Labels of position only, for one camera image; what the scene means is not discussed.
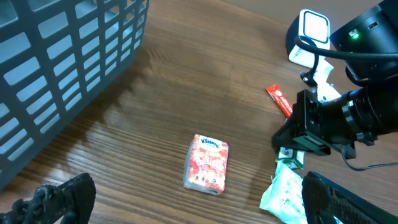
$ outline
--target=red object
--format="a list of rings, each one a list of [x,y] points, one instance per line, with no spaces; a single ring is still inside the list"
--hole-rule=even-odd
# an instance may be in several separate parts
[[[278,85],[272,85],[266,88],[268,94],[275,101],[276,105],[282,110],[286,118],[289,118],[293,113],[293,106],[286,100],[285,95],[279,90]]]

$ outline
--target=wooden surface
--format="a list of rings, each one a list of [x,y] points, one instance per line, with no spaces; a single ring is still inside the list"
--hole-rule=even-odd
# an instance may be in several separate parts
[[[275,223],[259,208],[275,172],[271,136],[284,116],[264,88],[279,84],[291,103],[305,68],[287,60],[287,26],[221,1],[151,1],[135,63],[105,89],[0,194],[0,211],[42,184],[82,173],[96,188],[92,223]],[[331,82],[355,88],[341,62]],[[229,144],[219,197],[182,187],[194,134]],[[398,159],[395,134],[358,144],[364,166]],[[398,215],[398,167],[355,172],[341,156],[306,155],[315,170]]]

